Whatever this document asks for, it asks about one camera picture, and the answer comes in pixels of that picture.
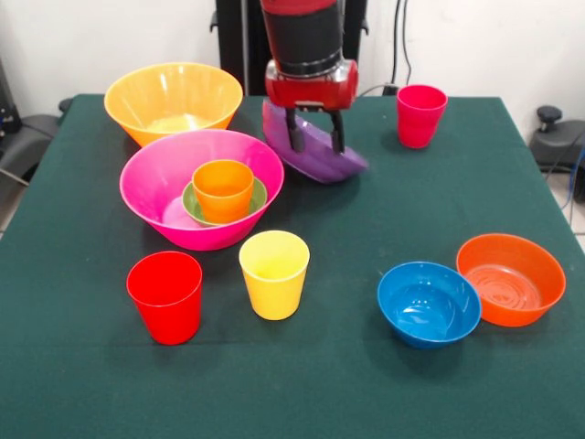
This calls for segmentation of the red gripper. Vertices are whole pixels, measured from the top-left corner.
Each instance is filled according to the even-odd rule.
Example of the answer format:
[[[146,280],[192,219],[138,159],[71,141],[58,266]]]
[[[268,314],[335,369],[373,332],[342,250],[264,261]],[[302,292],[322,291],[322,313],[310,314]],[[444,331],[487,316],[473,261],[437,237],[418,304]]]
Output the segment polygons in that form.
[[[312,78],[285,76],[278,71],[274,60],[269,61],[265,73],[266,90],[272,103],[286,108],[285,122],[294,152],[302,153],[304,150],[303,133],[294,109],[309,107],[328,112],[333,124],[333,151],[344,153],[345,132],[339,110],[351,107],[356,99],[357,83],[357,63],[352,59],[343,59],[334,70]]]

